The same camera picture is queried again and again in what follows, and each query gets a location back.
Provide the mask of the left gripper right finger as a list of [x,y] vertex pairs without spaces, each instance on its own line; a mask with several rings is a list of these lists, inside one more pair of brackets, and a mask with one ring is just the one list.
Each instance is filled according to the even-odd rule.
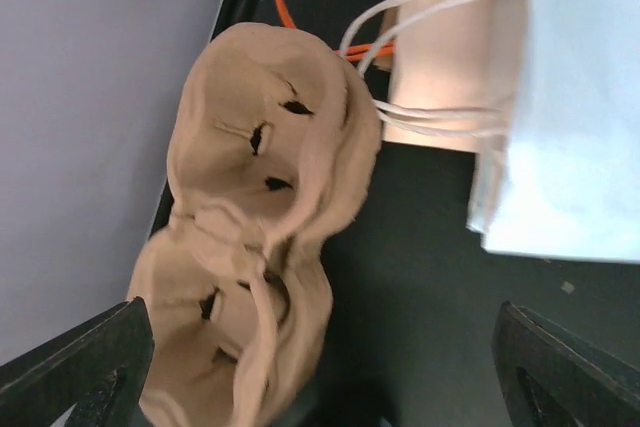
[[514,426],[639,424],[639,371],[526,307],[500,306],[492,355]]

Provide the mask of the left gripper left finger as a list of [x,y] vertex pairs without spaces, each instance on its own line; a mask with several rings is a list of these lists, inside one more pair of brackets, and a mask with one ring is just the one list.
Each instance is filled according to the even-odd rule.
[[121,302],[1,366],[1,424],[127,426],[153,350],[144,300]]

